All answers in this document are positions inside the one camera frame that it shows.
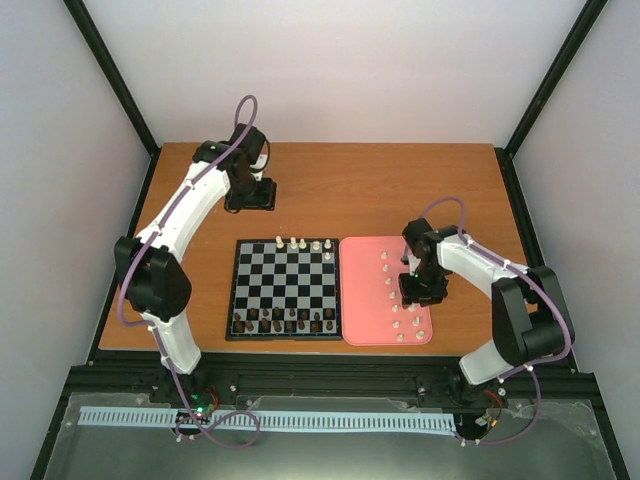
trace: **wooden table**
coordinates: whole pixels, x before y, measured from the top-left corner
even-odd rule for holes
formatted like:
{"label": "wooden table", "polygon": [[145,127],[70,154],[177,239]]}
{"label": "wooden table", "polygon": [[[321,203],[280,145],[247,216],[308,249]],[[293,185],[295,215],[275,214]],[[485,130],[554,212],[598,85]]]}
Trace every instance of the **wooden table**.
{"label": "wooden table", "polygon": [[[140,217],[146,226],[178,187],[197,144],[165,144]],[[491,145],[297,144],[272,145],[268,176],[278,183],[273,212],[231,215],[219,202],[187,249],[183,268],[193,285],[187,307],[203,351],[460,355],[491,336],[489,300],[452,275],[449,296],[432,307],[433,338],[421,346],[354,347],[345,341],[225,340],[236,240],[249,238],[400,235],[432,201],[458,195],[468,208],[465,229],[513,261],[524,254]],[[429,214],[434,226],[457,223],[458,205]],[[145,328],[122,327],[115,303],[102,349],[155,349]],[[138,318],[126,308],[129,319]]]}

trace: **white perforated rail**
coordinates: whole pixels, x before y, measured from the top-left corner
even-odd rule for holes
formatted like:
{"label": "white perforated rail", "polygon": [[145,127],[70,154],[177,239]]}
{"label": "white perforated rail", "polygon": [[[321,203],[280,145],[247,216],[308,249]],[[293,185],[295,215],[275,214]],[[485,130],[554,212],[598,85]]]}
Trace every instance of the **white perforated rail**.
{"label": "white perforated rail", "polygon": [[[218,410],[209,424],[231,410]],[[266,432],[362,433],[397,432],[451,435],[455,431],[453,415],[439,413],[352,413],[352,412],[268,412],[252,411]],[[82,407],[78,425],[110,427],[175,427],[185,415],[175,408]],[[196,428],[191,421],[181,428]],[[222,430],[253,430],[246,415],[235,415],[217,426]]]}

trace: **chessboard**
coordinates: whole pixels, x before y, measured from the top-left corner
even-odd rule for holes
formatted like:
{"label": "chessboard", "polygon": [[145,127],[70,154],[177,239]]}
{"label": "chessboard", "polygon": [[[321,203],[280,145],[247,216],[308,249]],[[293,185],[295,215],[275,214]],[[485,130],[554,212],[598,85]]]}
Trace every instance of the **chessboard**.
{"label": "chessboard", "polygon": [[339,265],[338,239],[239,240],[227,340],[340,339]]}

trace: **pink tray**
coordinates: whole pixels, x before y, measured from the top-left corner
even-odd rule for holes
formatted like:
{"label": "pink tray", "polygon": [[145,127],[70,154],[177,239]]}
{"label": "pink tray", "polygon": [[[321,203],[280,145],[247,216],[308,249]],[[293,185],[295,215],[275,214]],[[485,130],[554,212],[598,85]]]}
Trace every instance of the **pink tray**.
{"label": "pink tray", "polygon": [[[342,336],[351,345],[423,345],[431,340],[429,308],[417,306],[413,312],[402,308],[398,275],[408,268],[400,261],[404,246],[402,237],[349,237],[340,242]],[[418,326],[413,325],[416,317]]]}

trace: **wall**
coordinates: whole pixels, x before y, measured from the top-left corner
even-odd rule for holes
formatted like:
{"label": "wall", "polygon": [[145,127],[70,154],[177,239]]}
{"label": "wall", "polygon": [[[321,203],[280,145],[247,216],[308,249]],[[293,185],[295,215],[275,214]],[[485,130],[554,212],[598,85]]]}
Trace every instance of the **wall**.
{"label": "wall", "polygon": [[504,145],[584,0],[86,3],[162,142],[254,93],[275,141]]}
{"label": "wall", "polygon": [[640,3],[609,2],[516,157],[581,369],[640,478]]}
{"label": "wall", "polygon": [[29,477],[69,367],[86,361],[147,157],[62,1],[2,2],[0,44],[8,480]]}

